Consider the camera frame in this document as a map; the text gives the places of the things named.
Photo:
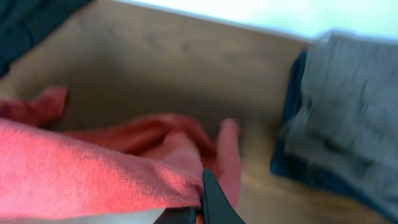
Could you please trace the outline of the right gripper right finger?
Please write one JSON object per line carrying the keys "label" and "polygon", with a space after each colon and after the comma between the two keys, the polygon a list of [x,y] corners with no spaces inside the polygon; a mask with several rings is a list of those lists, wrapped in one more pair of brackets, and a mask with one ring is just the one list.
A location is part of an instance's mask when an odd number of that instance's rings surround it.
{"label": "right gripper right finger", "polygon": [[245,224],[229,203],[214,173],[203,172],[202,215],[204,224]]}

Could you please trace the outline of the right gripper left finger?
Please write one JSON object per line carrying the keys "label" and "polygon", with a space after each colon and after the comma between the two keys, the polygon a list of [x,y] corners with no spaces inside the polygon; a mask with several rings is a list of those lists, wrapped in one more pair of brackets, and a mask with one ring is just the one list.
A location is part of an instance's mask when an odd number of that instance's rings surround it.
{"label": "right gripper left finger", "polygon": [[154,224],[195,224],[196,210],[193,207],[167,208]]}

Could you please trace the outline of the red orange t-shirt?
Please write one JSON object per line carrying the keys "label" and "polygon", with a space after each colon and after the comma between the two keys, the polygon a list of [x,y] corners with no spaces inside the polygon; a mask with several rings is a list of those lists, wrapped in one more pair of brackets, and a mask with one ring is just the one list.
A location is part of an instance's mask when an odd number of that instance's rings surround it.
{"label": "red orange t-shirt", "polygon": [[203,172],[211,170],[236,209],[239,127],[221,122],[211,139],[196,120],[153,114],[113,128],[54,132],[68,90],[1,102],[2,223],[155,222],[193,207],[203,223]]}

